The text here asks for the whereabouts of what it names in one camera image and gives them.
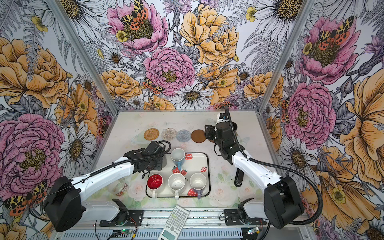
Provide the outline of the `black mug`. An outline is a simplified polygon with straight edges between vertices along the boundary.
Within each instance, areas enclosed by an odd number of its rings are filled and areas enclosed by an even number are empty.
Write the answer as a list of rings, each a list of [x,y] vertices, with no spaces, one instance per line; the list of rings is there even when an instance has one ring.
[[[232,122],[232,130],[236,133],[238,125],[235,122]]]

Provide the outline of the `red mug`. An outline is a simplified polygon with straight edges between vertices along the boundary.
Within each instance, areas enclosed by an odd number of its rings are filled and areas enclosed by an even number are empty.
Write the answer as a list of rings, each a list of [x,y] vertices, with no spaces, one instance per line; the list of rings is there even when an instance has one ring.
[[[152,199],[156,199],[160,193],[164,190],[165,181],[160,174],[152,174],[147,179],[147,189],[149,196]]]

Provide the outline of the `woven rattan round coaster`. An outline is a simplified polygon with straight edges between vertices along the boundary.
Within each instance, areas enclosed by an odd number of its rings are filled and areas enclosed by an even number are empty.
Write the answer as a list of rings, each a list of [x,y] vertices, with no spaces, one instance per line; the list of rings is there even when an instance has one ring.
[[[159,135],[160,135],[160,132],[158,129],[150,128],[144,132],[144,139],[147,141],[154,141],[159,137]]]

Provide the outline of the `blue white mug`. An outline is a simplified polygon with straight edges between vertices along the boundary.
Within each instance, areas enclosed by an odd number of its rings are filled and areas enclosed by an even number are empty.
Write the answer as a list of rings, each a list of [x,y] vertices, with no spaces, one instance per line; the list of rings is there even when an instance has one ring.
[[[179,171],[182,170],[182,166],[185,162],[185,151],[181,148],[176,148],[171,152],[171,160],[177,165]]]

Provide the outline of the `white woven round coaster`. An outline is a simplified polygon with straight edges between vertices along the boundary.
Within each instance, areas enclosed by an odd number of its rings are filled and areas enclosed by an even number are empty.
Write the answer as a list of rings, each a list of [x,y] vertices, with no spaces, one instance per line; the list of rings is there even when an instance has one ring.
[[[177,136],[177,130],[174,128],[167,128],[162,131],[162,138],[167,141],[171,141],[176,138]]]

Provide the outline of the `blue grey fabric coaster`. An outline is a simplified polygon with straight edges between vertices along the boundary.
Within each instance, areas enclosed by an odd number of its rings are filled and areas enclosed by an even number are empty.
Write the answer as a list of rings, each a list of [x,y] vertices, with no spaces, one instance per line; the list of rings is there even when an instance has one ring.
[[[180,130],[177,132],[176,139],[181,143],[186,143],[191,139],[191,132],[188,130]]]

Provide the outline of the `purple white mug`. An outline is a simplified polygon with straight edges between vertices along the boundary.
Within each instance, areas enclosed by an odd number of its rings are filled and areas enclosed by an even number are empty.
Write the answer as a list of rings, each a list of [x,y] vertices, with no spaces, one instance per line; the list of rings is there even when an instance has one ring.
[[[202,191],[207,185],[207,178],[202,173],[195,173],[190,178],[190,185],[197,192],[198,200],[200,200]]]

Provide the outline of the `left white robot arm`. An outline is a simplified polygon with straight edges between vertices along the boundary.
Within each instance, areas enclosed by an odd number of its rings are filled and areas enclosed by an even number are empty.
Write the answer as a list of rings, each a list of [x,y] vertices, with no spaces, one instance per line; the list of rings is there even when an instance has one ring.
[[[43,204],[56,232],[65,232],[78,223],[89,221],[124,225],[129,219],[129,213],[120,200],[89,202],[88,198],[127,176],[161,170],[164,155],[171,148],[168,141],[152,141],[146,148],[129,151],[118,160],[89,174],[72,179],[64,176],[56,180]]]

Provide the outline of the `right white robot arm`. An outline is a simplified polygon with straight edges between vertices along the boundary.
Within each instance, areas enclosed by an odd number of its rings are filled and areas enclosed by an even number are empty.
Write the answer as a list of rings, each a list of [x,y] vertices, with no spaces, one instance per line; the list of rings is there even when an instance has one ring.
[[[264,191],[262,203],[248,198],[238,205],[238,214],[243,223],[252,219],[266,219],[274,227],[281,229],[304,213],[295,181],[252,162],[251,155],[236,142],[236,134],[229,122],[221,122],[215,126],[205,125],[205,137],[214,141],[219,147],[221,157],[237,168],[236,180],[243,173]]]

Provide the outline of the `strawberry print serving tray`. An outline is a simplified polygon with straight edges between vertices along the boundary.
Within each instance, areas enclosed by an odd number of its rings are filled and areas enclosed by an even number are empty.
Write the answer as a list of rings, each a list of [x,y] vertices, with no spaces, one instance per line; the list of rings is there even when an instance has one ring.
[[[186,153],[184,163],[179,168],[171,154],[165,155],[166,165],[154,172],[163,179],[157,190],[146,187],[149,198],[203,198],[211,193],[211,177],[208,155],[205,153]]]

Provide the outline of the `clear glass jar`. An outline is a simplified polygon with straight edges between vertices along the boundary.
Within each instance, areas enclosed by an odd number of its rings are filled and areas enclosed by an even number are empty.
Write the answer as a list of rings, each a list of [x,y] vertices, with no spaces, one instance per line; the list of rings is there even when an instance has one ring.
[[[125,179],[119,179],[108,185],[108,191],[117,197],[123,196],[128,189]]]

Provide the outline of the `left green circuit board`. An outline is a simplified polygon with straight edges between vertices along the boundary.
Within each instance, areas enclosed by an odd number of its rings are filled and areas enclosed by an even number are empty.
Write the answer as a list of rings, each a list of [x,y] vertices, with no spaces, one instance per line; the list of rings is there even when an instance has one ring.
[[[136,230],[134,229],[122,229],[122,230],[114,230],[111,235],[113,238],[132,238]]]

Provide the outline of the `green circuit board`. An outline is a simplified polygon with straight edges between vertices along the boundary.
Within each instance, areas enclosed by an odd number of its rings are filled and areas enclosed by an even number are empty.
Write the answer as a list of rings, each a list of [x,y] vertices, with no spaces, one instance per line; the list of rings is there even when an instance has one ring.
[[[247,231],[247,234],[248,234],[248,235],[253,235],[253,234],[258,235],[259,233],[260,233],[260,229],[259,229],[259,227],[254,227],[254,228],[249,229],[249,230]]]
[[[122,229],[122,230],[114,230],[111,235],[113,238],[132,238],[136,230],[134,229]]]

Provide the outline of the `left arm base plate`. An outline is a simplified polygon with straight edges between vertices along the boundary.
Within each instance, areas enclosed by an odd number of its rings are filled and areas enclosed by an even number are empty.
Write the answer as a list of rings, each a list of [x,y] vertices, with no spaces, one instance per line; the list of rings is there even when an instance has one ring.
[[[127,210],[119,213],[113,220],[101,220],[100,227],[140,227],[144,218],[143,210]]]

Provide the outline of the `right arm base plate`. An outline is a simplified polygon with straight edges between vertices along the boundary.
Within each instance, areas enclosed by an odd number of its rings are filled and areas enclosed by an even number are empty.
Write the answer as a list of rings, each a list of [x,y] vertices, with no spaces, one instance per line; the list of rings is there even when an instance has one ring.
[[[267,221],[260,218],[250,218],[244,210],[225,209],[224,218],[227,226],[266,225]]]

